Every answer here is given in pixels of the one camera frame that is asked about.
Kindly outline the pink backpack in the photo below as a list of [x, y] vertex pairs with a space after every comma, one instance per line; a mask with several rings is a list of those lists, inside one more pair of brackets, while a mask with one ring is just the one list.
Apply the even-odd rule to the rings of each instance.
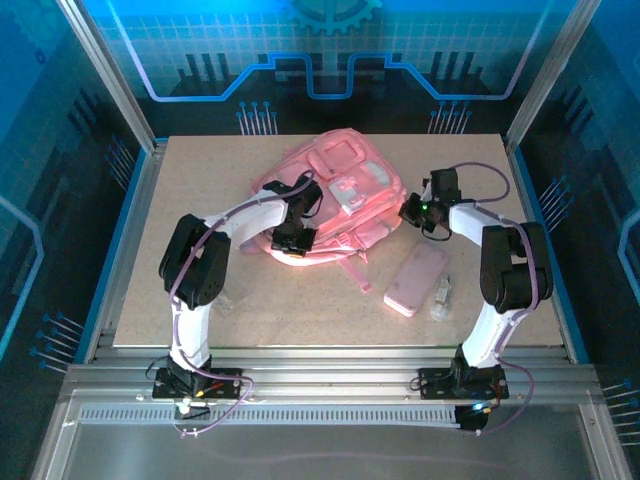
[[368, 292], [369, 280], [350, 258], [357, 255], [366, 260], [366, 251], [400, 226], [399, 210], [406, 188], [399, 174], [368, 137], [344, 128], [287, 151], [278, 164], [252, 182], [251, 189], [257, 192], [273, 180], [291, 186], [306, 170], [314, 173], [323, 193], [302, 221], [316, 231], [311, 251], [304, 256], [278, 251], [271, 230], [254, 236], [241, 249], [246, 253], [262, 250], [293, 267], [336, 261], [363, 292]]

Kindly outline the clear plastic compass box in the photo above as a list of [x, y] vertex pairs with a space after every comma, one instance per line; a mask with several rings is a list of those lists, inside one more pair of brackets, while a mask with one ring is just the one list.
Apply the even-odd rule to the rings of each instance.
[[449, 275], [443, 276], [436, 288], [433, 302], [430, 307], [430, 315], [434, 321], [445, 321], [450, 311], [451, 279]]

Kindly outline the pink pencil case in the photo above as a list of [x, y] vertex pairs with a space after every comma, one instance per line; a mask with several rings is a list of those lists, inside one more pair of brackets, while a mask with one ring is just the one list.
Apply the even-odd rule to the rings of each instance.
[[447, 256], [427, 243], [418, 243], [386, 290], [384, 304], [413, 317], [448, 263]]

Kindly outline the aluminium frame rail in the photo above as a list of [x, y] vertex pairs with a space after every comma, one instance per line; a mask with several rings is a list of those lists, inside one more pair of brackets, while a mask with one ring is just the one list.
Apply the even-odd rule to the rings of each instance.
[[[215, 348], [212, 363], [240, 368], [252, 378], [254, 398], [263, 403], [333, 401], [417, 402], [409, 389], [417, 371], [447, 368], [454, 349], [446, 347], [238, 347]], [[154, 348], [98, 347], [88, 364], [69, 367], [68, 386], [130, 396], [147, 394], [153, 376]], [[523, 400], [533, 381], [538, 404], [580, 403], [600, 393], [596, 371], [571, 362], [560, 346], [514, 347], [503, 356], [510, 403]]]

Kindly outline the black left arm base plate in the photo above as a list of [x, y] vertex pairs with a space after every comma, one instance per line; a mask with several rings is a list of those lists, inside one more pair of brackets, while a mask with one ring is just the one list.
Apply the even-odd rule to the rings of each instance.
[[203, 377], [192, 372], [177, 374], [169, 368], [156, 372], [152, 389], [153, 399], [228, 399], [238, 400], [243, 371], [238, 368], [213, 369], [214, 378]]

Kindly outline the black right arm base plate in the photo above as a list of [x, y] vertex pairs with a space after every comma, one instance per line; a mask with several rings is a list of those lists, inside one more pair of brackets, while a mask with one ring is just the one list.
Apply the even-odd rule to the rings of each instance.
[[508, 399], [509, 387], [502, 367], [421, 368], [416, 385], [422, 400], [497, 400]]

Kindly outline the aluminium frame post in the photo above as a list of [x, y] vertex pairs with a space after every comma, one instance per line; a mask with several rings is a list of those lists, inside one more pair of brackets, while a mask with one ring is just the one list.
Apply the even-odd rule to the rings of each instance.
[[154, 153], [155, 135], [88, 10], [81, 0], [55, 1], [141, 148]]
[[602, 0], [576, 0], [574, 3], [506, 133], [505, 149], [507, 153], [513, 153], [520, 145], [549, 93], [565, 70], [601, 2]]

